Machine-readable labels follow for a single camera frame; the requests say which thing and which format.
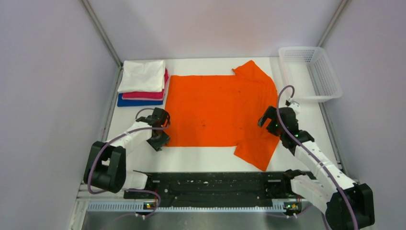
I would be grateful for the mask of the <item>orange t shirt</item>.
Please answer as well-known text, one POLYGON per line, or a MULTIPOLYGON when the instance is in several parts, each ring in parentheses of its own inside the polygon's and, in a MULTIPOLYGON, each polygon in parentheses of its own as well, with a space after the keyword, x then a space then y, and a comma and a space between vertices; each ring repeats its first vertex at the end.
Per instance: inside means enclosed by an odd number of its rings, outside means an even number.
POLYGON ((173 75, 165 110, 169 147, 235 147, 234 154, 265 171, 279 139, 259 127, 277 103, 274 81, 253 60, 232 75, 173 75))

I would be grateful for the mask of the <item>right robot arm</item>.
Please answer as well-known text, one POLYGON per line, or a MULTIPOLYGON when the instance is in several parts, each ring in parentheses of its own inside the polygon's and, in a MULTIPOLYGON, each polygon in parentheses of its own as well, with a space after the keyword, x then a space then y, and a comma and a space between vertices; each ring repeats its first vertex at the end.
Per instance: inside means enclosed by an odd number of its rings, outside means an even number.
POLYGON ((282 175, 281 192, 286 197, 299 195, 315 206, 333 230, 358 230, 375 223, 373 192, 342 172, 319 148, 315 139, 301 130, 296 119, 298 105, 269 106, 258 125, 267 120, 266 129, 302 162, 317 179, 301 170, 287 170, 282 175))

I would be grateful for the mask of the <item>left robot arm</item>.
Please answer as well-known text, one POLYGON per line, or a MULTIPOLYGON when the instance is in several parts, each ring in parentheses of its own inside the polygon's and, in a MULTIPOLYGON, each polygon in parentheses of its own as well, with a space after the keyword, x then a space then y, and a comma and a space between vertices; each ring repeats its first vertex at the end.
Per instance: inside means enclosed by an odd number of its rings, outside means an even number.
POLYGON ((88 192, 95 195, 135 189, 140 197, 150 197, 154 186, 148 182, 148 175, 127 169, 126 160, 143 143, 148 143, 154 151, 161 151, 170 140, 165 133, 169 126, 169 113, 155 107, 148 116, 137 114, 134 123, 119 136, 106 142, 95 141, 83 176, 88 192))

